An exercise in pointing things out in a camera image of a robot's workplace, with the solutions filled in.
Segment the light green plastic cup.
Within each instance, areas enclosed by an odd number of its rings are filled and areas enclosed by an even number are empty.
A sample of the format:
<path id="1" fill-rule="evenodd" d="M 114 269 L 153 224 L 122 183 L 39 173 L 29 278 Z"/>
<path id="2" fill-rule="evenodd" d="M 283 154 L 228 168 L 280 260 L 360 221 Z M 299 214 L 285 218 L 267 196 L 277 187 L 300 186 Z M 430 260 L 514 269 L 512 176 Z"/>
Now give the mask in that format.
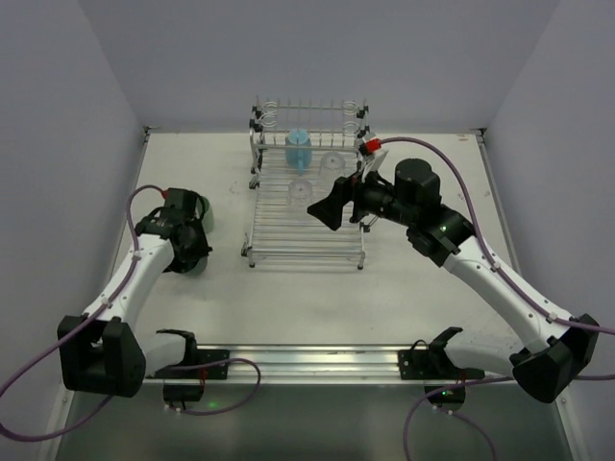
<path id="1" fill-rule="evenodd" d="M 210 234 L 214 229 L 214 216 L 211 204 L 204 196 L 197 199 L 197 217 L 202 223 L 204 233 Z"/>

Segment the clear glass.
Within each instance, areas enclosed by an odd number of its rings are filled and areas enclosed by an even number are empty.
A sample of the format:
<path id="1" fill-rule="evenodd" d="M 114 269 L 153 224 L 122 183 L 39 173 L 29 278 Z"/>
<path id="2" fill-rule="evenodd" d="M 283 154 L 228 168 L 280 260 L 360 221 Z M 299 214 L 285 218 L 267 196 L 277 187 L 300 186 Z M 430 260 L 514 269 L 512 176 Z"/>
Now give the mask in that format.
<path id="1" fill-rule="evenodd" d="M 312 183 L 305 178 L 293 180 L 288 185 L 287 206 L 294 212 L 305 212 L 313 203 Z"/>
<path id="2" fill-rule="evenodd" d="M 344 156 L 336 151 L 326 152 L 320 160 L 319 179 L 322 183 L 334 182 L 345 173 Z"/>

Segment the dark green ceramic mug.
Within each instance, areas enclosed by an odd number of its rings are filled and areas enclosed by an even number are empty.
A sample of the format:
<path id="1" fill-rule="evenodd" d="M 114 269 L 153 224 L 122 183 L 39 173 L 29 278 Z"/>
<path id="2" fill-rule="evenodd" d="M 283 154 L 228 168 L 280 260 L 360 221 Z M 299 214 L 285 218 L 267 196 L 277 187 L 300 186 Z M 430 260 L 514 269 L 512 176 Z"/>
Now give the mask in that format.
<path id="1" fill-rule="evenodd" d="M 207 257 L 199 259 L 191 268 L 184 272 L 184 276 L 188 278 L 200 277 L 208 266 L 209 259 Z"/>

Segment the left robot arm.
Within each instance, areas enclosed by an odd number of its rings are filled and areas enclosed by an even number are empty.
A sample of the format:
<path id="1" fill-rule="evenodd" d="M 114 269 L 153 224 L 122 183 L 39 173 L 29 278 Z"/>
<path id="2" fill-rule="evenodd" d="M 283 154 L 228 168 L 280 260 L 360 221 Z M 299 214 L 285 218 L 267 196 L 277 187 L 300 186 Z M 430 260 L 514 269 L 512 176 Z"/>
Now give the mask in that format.
<path id="1" fill-rule="evenodd" d="M 206 267 L 206 200 L 183 188 L 159 191 L 161 206 L 139 221 L 129 217 L 131 245 L 98 299 L 58 325 L 61 375 L 76 392 L 130 398 L 144 378 L 198 358 L 193 333 L 163 328 L 148 340 L 135 337 L 135 322 L 164 273 L 189 274 Z"/>

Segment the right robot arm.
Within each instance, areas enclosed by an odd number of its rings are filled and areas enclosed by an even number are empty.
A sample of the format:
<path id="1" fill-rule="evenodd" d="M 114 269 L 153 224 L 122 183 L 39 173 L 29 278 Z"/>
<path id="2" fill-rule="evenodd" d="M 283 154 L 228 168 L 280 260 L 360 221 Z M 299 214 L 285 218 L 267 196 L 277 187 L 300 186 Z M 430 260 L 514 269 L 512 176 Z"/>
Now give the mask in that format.
<path id="1" fill-rule="evenodd" d="M 405 227 L 415 251 L 466 283 L 516 334 L 504 341 L 449 327 L 424 350 L 411 353 L 410 360 L 444 378 L 466 369 L 509 376 L 544 403 L 553 402 L 589 364 L 597 322 L 583 314 L 569 327 L 571 314 L 557 306 L 547 314 L 532 309 L 543 296 L 480 244 L 469 220 L 442 204 L 440 179 L 426 161 L 400 161 L 393 182 L 377 173 L 340 177 L 307 213 L 336 231 L 347 204 L 353 206 L 354 221 L 372 214 Z"/>

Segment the metal dish rack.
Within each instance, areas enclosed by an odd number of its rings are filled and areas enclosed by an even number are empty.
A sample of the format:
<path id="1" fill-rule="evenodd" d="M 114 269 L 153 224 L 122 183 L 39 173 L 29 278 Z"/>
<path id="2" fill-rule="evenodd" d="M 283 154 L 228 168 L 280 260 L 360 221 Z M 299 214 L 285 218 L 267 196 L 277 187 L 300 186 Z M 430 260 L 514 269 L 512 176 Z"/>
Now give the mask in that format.
<path id="1" fill-rule="evenodd" d="M 343 209 L 342 226 L 329 230 L 305 212 L 287 206 L 288 185 L 305 178 L 312 183 L 313 203 L 325 198 L 333 182 L 319 179 L 321 157 L 329 151 L 341 153 L 345 173 L 352 174 L 358 159 L 357 142 L 370 132 L 369 107 L 353 100 L 293 101 L 257 99 L 249 118 L 252 154 L 250 189 L 256 193 L 255 210 L 241 254 L 251 267 L 260 262 L 325 263 L 349 262 L 361 269 L 365 250 L 363 230 L 349 221 L 352 209 Z M 312 161 L 300 176 L 285 161 L 285 137 L 301 128 L 311 139 Z"/>

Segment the blue plastic mug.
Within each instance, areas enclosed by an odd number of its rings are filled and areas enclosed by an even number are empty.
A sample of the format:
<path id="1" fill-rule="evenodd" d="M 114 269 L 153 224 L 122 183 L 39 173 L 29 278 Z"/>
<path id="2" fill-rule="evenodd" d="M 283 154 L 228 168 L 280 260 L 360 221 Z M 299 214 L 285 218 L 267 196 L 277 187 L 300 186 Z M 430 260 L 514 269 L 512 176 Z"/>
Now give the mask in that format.
<path id="1" fill-rule="evenodd" d="M 285 161 L 300 176 L 303 176 L 312 161 L 311 139 L 308 132 L 297 128 L 289 131 L 285 137 Z"/>

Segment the aluminium mounting rail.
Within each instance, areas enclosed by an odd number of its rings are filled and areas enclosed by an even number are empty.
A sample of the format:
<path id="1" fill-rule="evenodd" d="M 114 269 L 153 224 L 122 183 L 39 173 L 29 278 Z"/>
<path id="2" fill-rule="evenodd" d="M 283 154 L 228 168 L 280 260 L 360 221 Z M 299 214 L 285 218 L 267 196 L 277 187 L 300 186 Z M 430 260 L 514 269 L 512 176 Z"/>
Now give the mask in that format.
<path id="1" fill-rule="evenodd" d="M 64 373 L 68 361 L 81 359 L 83 366 L 104 367 L 107 363 L 118 365 L 121 360 L 128 366 L 144 359 L 143 378 L 169 366 L 188 359 L 197 350 L 229 350 L 230 358 L 223 360 L 230 367 L 234 359 L 238 363 L 252 361 L 261 372 L 273 377 L 276 382 L 301 378 L 307 381 L 354 381 L 359 379 L 384 379 L 398 376 L 397 351 L 406 349 L 393 346 L 204 346 L 191 338 L 165 333 L 153 338 L 148 344 L 126 347 L 123 352 L 106 352 L 101 344 L 87 343 L 75 353 L 61 348 L 61 366 Z M 509 354 L 498 348 L 477 344 L 445 344 L 435 341 L 429 345 L 432 352 L 446 356 L 459 369 L 477 369 L 485 375 L 513 376 L 513 366 L 525 357 L 523 352 Z"/>

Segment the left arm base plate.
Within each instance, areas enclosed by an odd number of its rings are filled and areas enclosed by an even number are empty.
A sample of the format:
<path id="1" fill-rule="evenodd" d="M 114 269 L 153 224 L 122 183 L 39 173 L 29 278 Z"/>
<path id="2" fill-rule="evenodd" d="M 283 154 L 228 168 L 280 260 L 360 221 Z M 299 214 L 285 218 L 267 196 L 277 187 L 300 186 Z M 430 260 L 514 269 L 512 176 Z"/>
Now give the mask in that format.
<path id="1" fill-rule="evenodd" d="M 169 406 L 182 409 L 199 402 L 205 394 L 208 380 L 225 380 L 228 377 L 229 350 L 197 350 L 177 365 L 166 366 L 149 379 L 162 381 L 162 399 Z"/>

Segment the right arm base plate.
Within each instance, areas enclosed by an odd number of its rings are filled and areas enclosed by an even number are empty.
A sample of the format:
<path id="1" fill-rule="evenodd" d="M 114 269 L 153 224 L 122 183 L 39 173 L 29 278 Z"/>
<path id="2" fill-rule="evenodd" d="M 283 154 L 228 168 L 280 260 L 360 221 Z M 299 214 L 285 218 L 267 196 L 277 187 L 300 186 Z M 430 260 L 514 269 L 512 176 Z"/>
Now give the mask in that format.
<path id="1" fill-rule="evenodd" d="M 397 351 L 397 365 L 401 380 L 434 381 L 424 386 L 425 393 L 444 386 L 447 381 L 459 383 L 466 380 L 481 379 L 485 372 L 477 369 L 459 369 L 446 356 L 432 352 L 425 340 L 419 339 L 406 349 Z M 466 399 L 464 389 L 440 391 L 428 398 L 437 408 L 458 410 Z"/>

